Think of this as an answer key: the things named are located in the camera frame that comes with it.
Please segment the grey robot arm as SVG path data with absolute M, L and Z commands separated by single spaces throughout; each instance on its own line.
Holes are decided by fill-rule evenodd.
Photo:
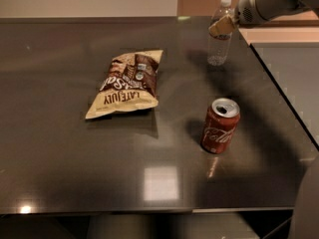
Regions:
M 212 37 L 236 28 L 254 28 L 275 18 L 313 11 L 319 0 L 239 0 L 232 16 L 222 16 L 209 28 Z M 308 166 L 297 194 L 288 239 L 319 239 L 319 156 Z

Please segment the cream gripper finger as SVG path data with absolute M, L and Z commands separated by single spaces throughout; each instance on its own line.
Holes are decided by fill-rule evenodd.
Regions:
M 208 32 L 212 37 L 231 34 L 236 29 L 236 21 L 233 16 L 225 15 L 209 28 Z

